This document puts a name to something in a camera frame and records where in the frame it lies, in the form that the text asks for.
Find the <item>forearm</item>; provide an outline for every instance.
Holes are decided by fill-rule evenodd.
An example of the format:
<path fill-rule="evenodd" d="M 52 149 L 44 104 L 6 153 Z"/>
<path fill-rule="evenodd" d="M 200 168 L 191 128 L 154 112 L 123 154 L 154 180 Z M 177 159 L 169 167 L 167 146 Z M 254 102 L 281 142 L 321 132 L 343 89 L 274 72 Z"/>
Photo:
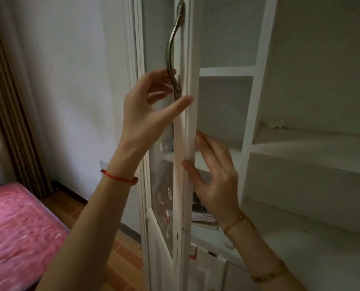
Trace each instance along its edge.
<path fill-rule="evenodd" d="M 262 277 L 273 273 L 280 265 L 280 259 L 266 244 L 248 220 L 237 224 L 228 233 L 249 273 L 253 277 Z M 260 283 L 264 291 L 305 291 L 303 285 L 289 271 L 267 283 Z"/>
<path fill-rule="evenodd" d="M 117 149 L 107 171 L 131 179 L 138 166 Z M 130 184 L 103 177 L 37 290 L 93 290 L 99 288 Z"/>

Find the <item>curtain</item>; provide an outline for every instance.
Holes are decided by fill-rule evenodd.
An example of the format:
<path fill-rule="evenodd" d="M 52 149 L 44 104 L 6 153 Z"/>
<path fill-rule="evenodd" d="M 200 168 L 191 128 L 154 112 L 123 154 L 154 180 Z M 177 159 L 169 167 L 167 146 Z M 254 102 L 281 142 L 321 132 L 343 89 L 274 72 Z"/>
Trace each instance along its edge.
<path fill-rule="evenodd" d="M 7 50 L 0 31 L 0 156 L 8 175 L 41 199 L 52 189 Z"/>

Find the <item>hand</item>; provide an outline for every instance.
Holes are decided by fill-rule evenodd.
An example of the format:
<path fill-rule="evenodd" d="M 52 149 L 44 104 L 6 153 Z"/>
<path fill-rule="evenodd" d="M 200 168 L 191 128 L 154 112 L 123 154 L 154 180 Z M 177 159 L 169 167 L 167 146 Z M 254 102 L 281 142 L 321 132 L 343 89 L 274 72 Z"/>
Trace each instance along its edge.
<path fill-rule="evenodd" d="M 123 131 L 119 145 L 131 151 L 139 162 L 168 126 L 193 101 L 183 96 L 168 107 L 155 111 L 151 105 L 173 90 L 166 68 L 144 74 L 124 101 Z M 152 96 L 149 93 L 160 92 Z"/>
<path fill-rule="evenodd" d="M 199 131 L 196 134 L 196 144 L 212 174 L 212 183 L 206 184 L 189 161 L 183 161 L 182 165 L 187 170 L 202 204 L 224 228 L 231 225 L 241 211 L 237 196 L 238 173 L 226 146 Z"/>

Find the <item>metal handle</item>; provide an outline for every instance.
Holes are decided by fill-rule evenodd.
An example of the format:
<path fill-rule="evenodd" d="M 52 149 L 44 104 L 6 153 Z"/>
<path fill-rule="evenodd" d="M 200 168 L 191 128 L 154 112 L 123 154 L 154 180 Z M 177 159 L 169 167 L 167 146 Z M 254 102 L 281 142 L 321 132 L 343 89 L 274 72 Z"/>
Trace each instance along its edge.
<path fill-rule="evenodd" d="M 173 94 L 175 96 L 175 100 L 181 97 L 181 86 L 176 81 L 175 75 L 173 74 L 173 67 L 171 61 L 172 45 L 177 30 L 179 29 L 180 25 L 184 23 L 184 14 L 185 14 L 185 3 L 184 0 L 180 0 L 179 4 L 177 5 L 177 17 L 176 17 L 175 25 L 173 26 L 173 31 L 166 46 L 166 53 L 165 53 L 166 71 L 168 72 L 169 78 L 171 79 L 173 85 Z"/>

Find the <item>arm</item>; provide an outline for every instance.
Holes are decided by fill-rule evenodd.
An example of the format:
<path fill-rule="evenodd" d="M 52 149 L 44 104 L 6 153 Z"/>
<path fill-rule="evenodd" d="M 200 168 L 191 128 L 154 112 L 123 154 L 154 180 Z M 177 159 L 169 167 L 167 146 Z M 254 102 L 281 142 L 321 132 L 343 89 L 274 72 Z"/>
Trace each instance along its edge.
<path fill-rule="evenodd" d="M 213 181 L 206 184 L 197 169 L 188 161 L 183 166 L 191 178 L 202 204 L 222 228 L 233 225 L 240 215 L 237 197 L 238 173 L 227 147 L 213 141 L 201 132 L 196 136 L 197 146 L 209 168 Z M 280 259 L 266 244 L 247 219 L 235 224 L 227 236 L 233 242 L 251 276 L 262 277 L 273 273 Z M 303 285 L 286 269 L 280 276 L 267 283 L 260 283 L 263 291 L 305 291 Z"/>
<path fill-rule="evenodd" d="M 151 105 L 172 89 L 166 69 L 145 74 L 126 96 L 121 140 L 108 173 L 132 179 L 140 160 L 191 103 L 184 96 L 160 111 Z M 131 184 L 103 177 L 36 290 L 98 290 Z"/>

